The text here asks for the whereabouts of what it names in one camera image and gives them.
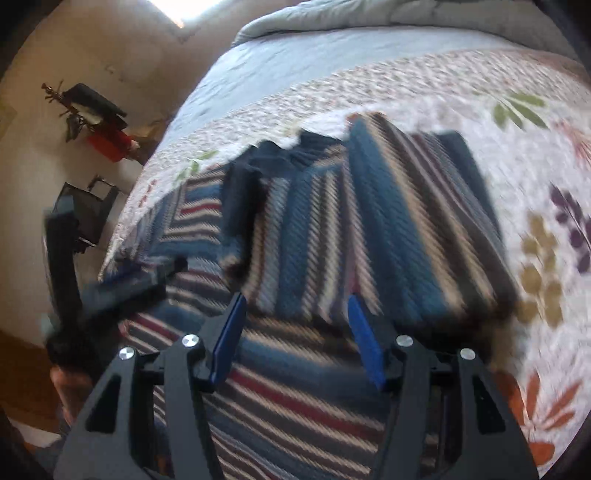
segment folded blanket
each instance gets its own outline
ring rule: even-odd
[[[376,114],[344,144],[306,132],[279,151],[250,148],[222,190],[219,263],[251,307],[346,322],[355,289],[401,332],[451,348],[512,310],[496,218],[459,134],[405,135]]]
[[[232,371],[204,397],[228,478],[367,477],[391,400],[368,381],[347,328],[351,291],[445,348],[515,301],[461,136],[407,135],[377,114],[345,142],[303,132],[290,150],[263,142],[190,178],[140,221],[117,265],[176,255],[189,271],[127,322],[128,342],[165,348],[242,287],[249,317]],[[164,417],[159,387],[154,401]]]

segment floral bedspread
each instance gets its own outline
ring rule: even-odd
[[[359,66],[269,96],[156,153],[111,240],[187,176],[300,128],[344,137],[381,111],[403,131],[459,131],[488,184],[521,290],[492,368],[540,474],[591,410],[591,82],[581,65],[527,50],[459,51]]]

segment window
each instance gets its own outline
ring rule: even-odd
[[[222,0],[150,0],[155,7],[172,20],[179,28],[185,28],[209,8]]]

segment chair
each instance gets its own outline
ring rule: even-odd
[[[92,193],[92,189],[97,182],[111,187],[104,199]],[[100,236],[119,192],[119,188],[98,175],[88,184],[87,190],[74,187],[68,182],[64,183],[53,211],[56,211],[60,199],[67,196],[72,197],[74,216],[78,221],[78,239],[74,247],[74,253],[84,253],[86,248],[96,247],[99,244]]]

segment wooden floor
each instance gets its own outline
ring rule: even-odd
[[[0,405],[7,416],[47,432],[57,432],[59,399],[45,349],[0,332]]]

